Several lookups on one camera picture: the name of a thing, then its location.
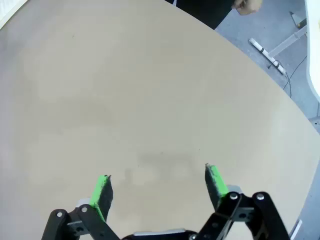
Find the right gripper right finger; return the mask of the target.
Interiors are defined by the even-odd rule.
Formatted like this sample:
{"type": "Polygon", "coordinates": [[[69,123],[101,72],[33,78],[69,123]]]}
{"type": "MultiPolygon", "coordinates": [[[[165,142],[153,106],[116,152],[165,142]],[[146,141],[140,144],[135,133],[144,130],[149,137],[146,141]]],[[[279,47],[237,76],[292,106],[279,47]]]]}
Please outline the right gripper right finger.
{"type": "Polygon", "coordinates": [[[205,183],[214,213],[197,233],[198,240],[224,240],[235,222],[244,223],[254,240],[289,240],[280,214],[267,192],[251,197],[231,191],[215,165],[205,165],[205,183]]]}

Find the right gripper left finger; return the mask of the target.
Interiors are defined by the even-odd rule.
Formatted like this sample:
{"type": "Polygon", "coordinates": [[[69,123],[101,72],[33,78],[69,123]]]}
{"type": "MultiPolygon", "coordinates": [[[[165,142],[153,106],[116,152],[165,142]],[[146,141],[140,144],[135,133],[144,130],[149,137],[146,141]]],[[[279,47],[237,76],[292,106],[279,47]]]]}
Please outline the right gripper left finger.
{"type": "Polygon", "coordinates": [[[42,239],[78,240],[90,235],[94,240],[118,240],[119,237],[107,225],[112,200],[111,176],[101,175],[89,203],[83,203],[71,212],[55,209],[50,213],[42,239]]]}

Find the person's left hand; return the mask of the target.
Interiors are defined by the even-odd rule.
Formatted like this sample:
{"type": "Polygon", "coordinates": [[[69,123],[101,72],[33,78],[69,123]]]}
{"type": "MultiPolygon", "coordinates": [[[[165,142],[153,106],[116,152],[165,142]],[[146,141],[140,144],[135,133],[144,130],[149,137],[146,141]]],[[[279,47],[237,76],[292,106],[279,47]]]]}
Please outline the person's left hand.
{"type": "Polygon", "coordinates": [[[235,0],[232,8],[241,16],[256,13],[262,6],[263,0],[235,0]]]}

